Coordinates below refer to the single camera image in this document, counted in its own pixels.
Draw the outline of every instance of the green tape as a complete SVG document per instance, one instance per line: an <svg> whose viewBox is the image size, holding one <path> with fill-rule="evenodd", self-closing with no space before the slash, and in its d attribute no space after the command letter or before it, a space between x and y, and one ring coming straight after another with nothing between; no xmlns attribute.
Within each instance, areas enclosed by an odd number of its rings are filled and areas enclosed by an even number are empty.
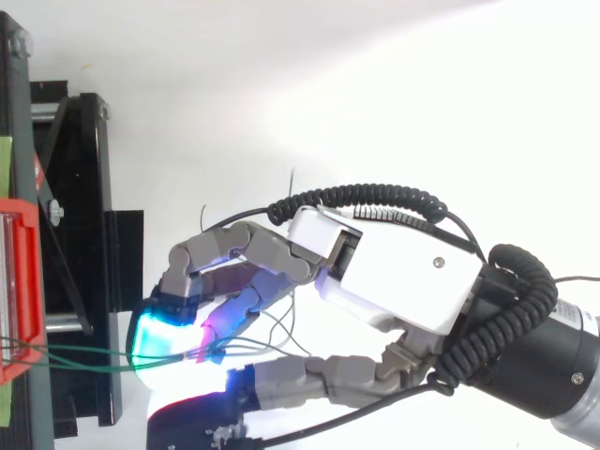
<svg viewBox="0 0 600 450"><path fill-rule="evenodd" d="M11 155L12 138L6 136L0 137L0 198L8 197Z"/></svg>
<svg viewBox="0 0 600 450"><path fill-rule="evenodd" d="M10 401L12 400L12 382L0 385L0 427L10 425Z"/></svg>
<svg viewBox="0 0 600 450"><path fill-rule="evenodd" d="M0 198L8 197L10 181L10 156L12 138L0 137ZM12 382L0 385L0 427L10 425L10 403L12 400Z"/></svg>

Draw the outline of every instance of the gray metal cylinder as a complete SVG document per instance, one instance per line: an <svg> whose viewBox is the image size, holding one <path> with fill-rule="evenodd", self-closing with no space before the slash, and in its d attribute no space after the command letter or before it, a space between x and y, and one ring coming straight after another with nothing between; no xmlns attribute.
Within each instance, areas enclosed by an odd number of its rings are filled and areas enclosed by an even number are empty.
<svg viewBox="0 0 600 450"><path fill-rule="evenodd" d="M593 448L600 448L600 365L578 404L550 422L561 434Z"/></svg>

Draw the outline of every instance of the green wire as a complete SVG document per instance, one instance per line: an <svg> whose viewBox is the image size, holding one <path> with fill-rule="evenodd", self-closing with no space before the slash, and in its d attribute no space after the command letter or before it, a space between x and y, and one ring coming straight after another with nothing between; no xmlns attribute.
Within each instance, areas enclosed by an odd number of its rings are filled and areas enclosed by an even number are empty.
<svg viewBox="0 0 600 450"><path fill-rule="evenodd" d="M152 358L152 359L159 359L159 361L156 361L154 363L131 365L131 366L88 366L85 364L80 364L80 363L68 360L61 356L57 356L50 352L45 352L44 350L41 350L41 349L45 349L48 347L54 347L54 348L61 347L62 350L82 351L82 352L112 353L112 354L117 353L117 354L124 354L124 355L128 355L131 353L122 353L122 352L110 351L110 350L105 350L105 349L97 349L94 347L31 345L31 344L28 344L27 342L19 341L18 339L15 339L12 337L0 337L0 338L4 339L4 340L21 342L21 344L22 344L21 347L33 348L37 352L46 354L51 359L55 359L56 361L62 362L64 364L64 366L55 365L55 364L38 363L38 362L28 363L28 362L24 362L24 361L20 361L20 360L12 360L12 359L3 359L3 362L7 362L7 363L11 363L11 364L26 364L26 365L30 365L30 366L41 366L41 367L47 367L47 368L62 368L62 369L66 369L66 370L86 370L86 371L93 371L93 372L98 372L98 373L116 373L116 372L143 370L145 368L158 368L158 367L167 366L169 364L183 361L184 359L192 359L192 358L200 356L201 354L211 354L212 355L213 353L210 351L207 351L207 349L210 349L211 347L214 348L215 345L218 344L219 342L230 342L232 340L242 340L245 342L250 342L253 344L260 345L262 347L272 348L273 350L276 350L277 352L280 352L282 354L293 355L293 353L285 352L273 345L267 344L265 342L260 342L259 340L256 340L256 339L251 339L249 337L225 337L222 339L215 340L210 345L192 349L188 352L174 353L174 354L165 355L165 356L141 355L142 358L148 357L148 358ZM225 345L225 346L223 346L223 349L226 350L228 348L239 348L239 347L240 346Z"/></svg>

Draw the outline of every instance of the black cable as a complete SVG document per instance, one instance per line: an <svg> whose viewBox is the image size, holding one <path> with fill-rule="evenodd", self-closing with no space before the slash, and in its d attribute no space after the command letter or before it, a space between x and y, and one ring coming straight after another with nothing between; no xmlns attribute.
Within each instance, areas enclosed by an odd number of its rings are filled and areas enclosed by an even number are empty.
<svg viewBox="0 0 600 450"><path fill-rule="evenodd" d="M488 262L486 261L486 255L484 255L483 250L481 249L481 247L479 247L479 243L477 242L475 235L467 226L467 224L463 222L459 216L457 216L454 213L451 213L450 211L446 211L445 215L449 220L452 220L454 223L456 223L458 227L462 230L462 232L465 233L467 239L469 239L469 241L471 241L471 243L475 245L475 254L477 255L477 258L479 258L484 264L487 264Z"/></svg>
<svg viewBox="0 0 600 450"><path fill-rule="evenodd" d="M210 232L211 230L214 230L215 228L225 227L227 225L234 223L237 220L241 220L242 218L249 218L250 216L257 216L259 214L267 214L267 213L268 213L268 208L250 209L249 211L245 211L243 213L239 213L234 216L231 216L231 217L221 220L220 222L218 222L215 225L213 225L212 227L210 227L207 231Z"/></svg>
<svg viewBox="0 0 600 450"><path fill-rule="evenodd" d="M567 281L596 281L596 282L600 282L600 277L584 277L582 275L576 275L573 277L562 277L562 278L555 278L554 282L555 283L565 283Z"/></svg>
<svg viewBox="0 0 600 450"><path fill-rule="evenodd" d="M552 275L522 248L498 245L489 253L489 263L527 281L530 288L519 301L477 327L438 358L436 372L443 382L455 388L494 361L507 345L540 325L558 301Z"/></svg>
<svg viewBox="0 0 600 450"><path fill-rule="evenodd" d="M293 182L293 171L290 180L290 187ZM207 231L215 228L230 225L236 220L248 218L258 214L266 214L274 225L282 223L293 218L302 206L310 205L339 208L342 206L351 206L358 204L381 204L404 208L420 214L431 223L438 223L444 218L452 220L465 233L469 241L475 245L477 257L486 263L486 256L479 247L475 235L467 224L456 214L448 211L448 207L437 197L430 195L424 190L411 187L394 185L348 185L339 187L329 187L326 189L315 189L303 192L297 195L291 195L278 202L271 203L266 208L252 209L244 213L236 214L210 227Z"/></svg>
<svg viewBox="0 0 600 450"><path fill-rule="evenodd" d="M424 394L426 392L433 391L448 397L451 397L454 394L454 389L452 389L446 384L438 382L438 378L436 377L436 375L431 373L427 376L427 384L421 384L419 386L411 387L404 391L400 391L390 396L381 398L371 403L370 405L367 405L356 411L349 412L348 414L342 415L340 417L336 417L333 420L323 422L322 424L315 425L314 427L308 427L305 429L295 431L293 433L284 434L276 438L267 439L265 441L261 439L255 440L254 450L275 447L276 445L291 443L299 439L307 438L308 436L314 436L315 434L319 434L329 429L339 427L340 425L348 424L353 420L360 419L361 417L365 417L366 415L369 415L371 413L375 413L376 411L387 406L393 405L394 403L404 400L405 398L410 398L419 394Z"/></svg>

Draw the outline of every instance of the metal rod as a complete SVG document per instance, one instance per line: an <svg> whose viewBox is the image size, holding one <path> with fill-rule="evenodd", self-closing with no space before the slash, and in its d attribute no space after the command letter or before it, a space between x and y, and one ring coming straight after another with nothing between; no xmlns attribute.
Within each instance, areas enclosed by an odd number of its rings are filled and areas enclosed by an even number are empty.
<svg viewBox="0 0 600 450"><path fill-rule="evenodd" d="M82 330L82 324L74 312L46 316L46 333L68 333Z"/></svg>
<svg viewBox="0 0 600 450"><path fill-rule="evenodd" d="M58 103L34 103L31 105L31 118L36 123L52 122L58 110Z"/></svg>

